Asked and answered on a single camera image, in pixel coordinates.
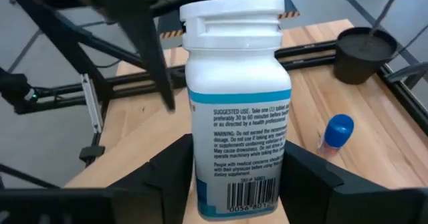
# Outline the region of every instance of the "white plastic bottle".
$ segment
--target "white plastic bottle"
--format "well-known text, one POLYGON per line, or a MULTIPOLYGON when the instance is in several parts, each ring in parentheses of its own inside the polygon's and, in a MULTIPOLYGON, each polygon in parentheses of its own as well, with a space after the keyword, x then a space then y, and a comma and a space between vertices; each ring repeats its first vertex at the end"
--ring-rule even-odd
POLYGON ((224 221, 278 205, 290 77, 274 57, 284 0, 210 0, 180 8, 190 53, 198 209, 224 221))

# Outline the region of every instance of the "bottle label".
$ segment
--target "bottle label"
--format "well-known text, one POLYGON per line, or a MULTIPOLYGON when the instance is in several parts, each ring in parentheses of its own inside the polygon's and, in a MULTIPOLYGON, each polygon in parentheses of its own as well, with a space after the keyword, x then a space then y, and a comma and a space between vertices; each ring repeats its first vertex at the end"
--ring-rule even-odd
POLYGON ((291 90, 199 94, 189 90, 199 212, 227 218, 272 212, 291 90))

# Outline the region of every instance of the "small vial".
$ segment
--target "small vial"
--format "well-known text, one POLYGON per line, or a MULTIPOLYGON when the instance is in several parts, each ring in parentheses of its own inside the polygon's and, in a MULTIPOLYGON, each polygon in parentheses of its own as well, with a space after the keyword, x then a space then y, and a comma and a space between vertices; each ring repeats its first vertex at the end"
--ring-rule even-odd
POLYGON ((346 114, 337 114, 328 121, 326 131, 318 144, 318 154, 332 158, 345 145, 354 131, 354 121, 346 114))

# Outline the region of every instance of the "white bottle cap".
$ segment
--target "white bottle cap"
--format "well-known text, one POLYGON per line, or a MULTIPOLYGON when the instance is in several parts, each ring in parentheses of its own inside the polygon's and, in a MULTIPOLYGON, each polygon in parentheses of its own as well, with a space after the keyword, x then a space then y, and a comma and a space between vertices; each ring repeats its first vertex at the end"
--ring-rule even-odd
POLYGON ((279 48, 278 15, 284 0, 208 0, 180 7, 183 47, 215 49, 279 48))

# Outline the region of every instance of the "black bracket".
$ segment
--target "black bracket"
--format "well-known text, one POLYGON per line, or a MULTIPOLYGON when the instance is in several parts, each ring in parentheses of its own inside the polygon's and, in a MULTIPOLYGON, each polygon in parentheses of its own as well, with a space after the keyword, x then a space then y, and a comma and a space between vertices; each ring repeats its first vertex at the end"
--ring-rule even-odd
POLYGON ((87 160, 102 156, 105 150, 106 150, 105 146, 84 147, 80 151, 79 159, 86 162, 87 160))

